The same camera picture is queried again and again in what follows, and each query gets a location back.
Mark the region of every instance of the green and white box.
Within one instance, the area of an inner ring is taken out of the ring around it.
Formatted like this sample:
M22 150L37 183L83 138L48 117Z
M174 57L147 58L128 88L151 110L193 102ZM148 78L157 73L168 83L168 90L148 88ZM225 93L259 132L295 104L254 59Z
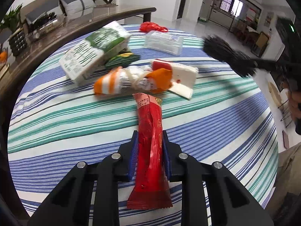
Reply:
M130 34L113 21L68 50L59 60L66 75L76 84L87 79L98 66L128 45Z

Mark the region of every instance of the striped tablecloth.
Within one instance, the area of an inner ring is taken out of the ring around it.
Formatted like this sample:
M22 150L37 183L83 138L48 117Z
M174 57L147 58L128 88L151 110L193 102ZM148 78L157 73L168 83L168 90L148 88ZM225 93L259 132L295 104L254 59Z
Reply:
M124 28L131 33L130 49L141 55L135 65L162 58L199 68L190 101L171 92L157 95L163 99L163 128L170 141L198 161L223 162L264 207L276 177L278 145L268 103L253 79L240 78L227 64L208 57L201 50L203 40L192 34L170 31L184 37L181 55L172 56L144 48L145 34L138 25ZM9 165L30 215L77 162L101 161L138 128L131 95L93 94L93 83L106 71L96 71L76 87L59 66L66 50L86 36L66 44L37 68L11 117ZM147 211L126 209L134 183L119 185L120 225L180 224L180 183L170 183L172 208ZM211 224L208 197L206 203Z

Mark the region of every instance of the potted plant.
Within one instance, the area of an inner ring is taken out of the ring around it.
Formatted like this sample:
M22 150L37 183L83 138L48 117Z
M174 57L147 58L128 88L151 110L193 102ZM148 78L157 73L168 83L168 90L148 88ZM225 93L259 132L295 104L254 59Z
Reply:
M0 24L1 31L5 28L9 28L11 30L11 33L13 34L17 30L19 23L21 24L21 8L22 4L16 7L15 9L10 9L9 13L4 15L3 20Z
M10 9L9 13L4 15L3 20L0 23L0 33L5 28L9 28L12 32L8 41L14 56L19 55L20 52L27 47L20 17L21 8L22 4L16 8Z

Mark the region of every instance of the red decoration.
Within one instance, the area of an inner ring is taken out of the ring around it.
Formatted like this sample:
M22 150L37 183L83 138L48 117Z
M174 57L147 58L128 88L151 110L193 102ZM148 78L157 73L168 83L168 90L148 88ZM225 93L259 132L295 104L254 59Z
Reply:
M160 31L160 32L168 32L166 27L160 26L153 22L144 22L140 25L140 30L142 32L148 33L150 31Z

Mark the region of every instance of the orange and white package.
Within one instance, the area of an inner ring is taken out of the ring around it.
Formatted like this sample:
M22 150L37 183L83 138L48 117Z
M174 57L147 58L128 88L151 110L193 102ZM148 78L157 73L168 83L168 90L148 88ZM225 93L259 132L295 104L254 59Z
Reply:
M129 88L158 93L172 86L171 79L172 71L165 68L153 71L149 66L118 67L98 79L94 84L94 93L112 95Z

